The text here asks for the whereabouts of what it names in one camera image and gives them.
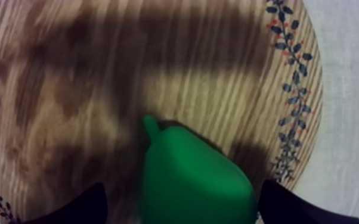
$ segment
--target white fabric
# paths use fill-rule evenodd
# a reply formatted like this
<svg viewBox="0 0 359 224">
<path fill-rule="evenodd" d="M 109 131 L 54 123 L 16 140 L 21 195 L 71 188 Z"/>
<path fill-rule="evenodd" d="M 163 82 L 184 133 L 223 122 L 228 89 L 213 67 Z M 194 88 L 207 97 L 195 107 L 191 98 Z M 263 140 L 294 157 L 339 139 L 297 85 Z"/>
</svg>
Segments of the white fabric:
<svg viewBox="0 0 359 224">
<path fill-rule="evenodd" d="M 318 141 L 295 192 L 359 217 L 359 0 L 304 0 L 323 64 Z"/>
</svg>

